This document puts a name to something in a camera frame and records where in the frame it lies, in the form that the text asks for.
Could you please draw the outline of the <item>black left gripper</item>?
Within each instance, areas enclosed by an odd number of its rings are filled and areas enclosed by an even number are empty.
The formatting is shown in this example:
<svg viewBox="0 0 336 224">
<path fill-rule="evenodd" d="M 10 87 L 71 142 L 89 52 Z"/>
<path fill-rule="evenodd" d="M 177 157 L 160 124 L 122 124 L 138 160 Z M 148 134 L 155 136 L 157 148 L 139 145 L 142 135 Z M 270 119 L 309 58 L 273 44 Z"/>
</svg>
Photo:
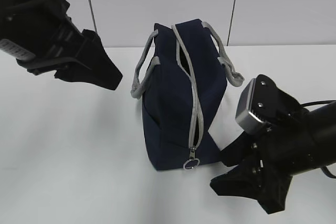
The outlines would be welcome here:
<svg viewBox="0 0 336 224">
<path fill-rule="evenodd" d="M 35 76 L 56 71 L 56 79 L 94 84 L 108 90 L 116 90 L 123 77 L 107 55 L 99 35 L 87 29 L 80 32 L 69 16 L 33 59 L 16 62 Z"/>
</svg>

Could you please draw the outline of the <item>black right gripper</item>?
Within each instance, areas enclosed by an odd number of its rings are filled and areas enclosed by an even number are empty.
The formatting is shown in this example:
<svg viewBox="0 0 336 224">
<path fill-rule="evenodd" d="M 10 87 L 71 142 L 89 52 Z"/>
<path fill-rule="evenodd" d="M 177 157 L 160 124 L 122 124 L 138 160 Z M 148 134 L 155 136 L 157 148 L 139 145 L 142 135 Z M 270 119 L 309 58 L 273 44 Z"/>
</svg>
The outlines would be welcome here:
<svg viewBox="0 0 336 224">
<path fill-rule="evenodd" d="M 268 76 L 255 78 L 253 109 L 268 123 L 255 135 L 242 133 L 220 151 L 225 166 L 237 166 L 211 179 L 210 187 L 219 196 L 253 199 L 267 214 L 275 214 L 285 210 L 292 176 L 315 168 L 315 143 L 309 111 Z"/>
</svg>

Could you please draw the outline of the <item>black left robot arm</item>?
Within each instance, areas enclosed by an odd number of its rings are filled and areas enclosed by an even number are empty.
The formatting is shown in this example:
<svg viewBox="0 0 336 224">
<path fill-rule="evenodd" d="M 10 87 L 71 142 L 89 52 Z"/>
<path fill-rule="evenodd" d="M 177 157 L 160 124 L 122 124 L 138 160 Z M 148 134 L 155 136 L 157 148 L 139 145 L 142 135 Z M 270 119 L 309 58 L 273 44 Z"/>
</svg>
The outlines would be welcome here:
<svg viewBox="0 0 336 224">
<path fill-rule="evenodd" d="M 33 75 L 115 90 L 122 73 L 96 31 L 79 30 L 67 0 L 1 0 L 1 51 Z"/>
</svg>

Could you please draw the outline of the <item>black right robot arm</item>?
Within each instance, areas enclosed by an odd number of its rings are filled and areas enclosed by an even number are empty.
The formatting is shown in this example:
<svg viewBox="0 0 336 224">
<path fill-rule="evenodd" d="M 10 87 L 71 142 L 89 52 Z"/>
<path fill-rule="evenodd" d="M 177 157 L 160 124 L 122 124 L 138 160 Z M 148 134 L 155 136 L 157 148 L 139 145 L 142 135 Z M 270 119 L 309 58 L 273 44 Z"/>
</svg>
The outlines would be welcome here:
<svg viewBox="0 0 336 224">
<path fill-rule="evenodd" d="M 220 153 L 229 171 L 213 178 L 219 196 L 256 200 L 268 214 L 285 209 L 292 178 L 335 163 L 335 101 L 309 110 L 260 74 L 242 91 L 235 120 L 242 134 Z"/>
</svg>

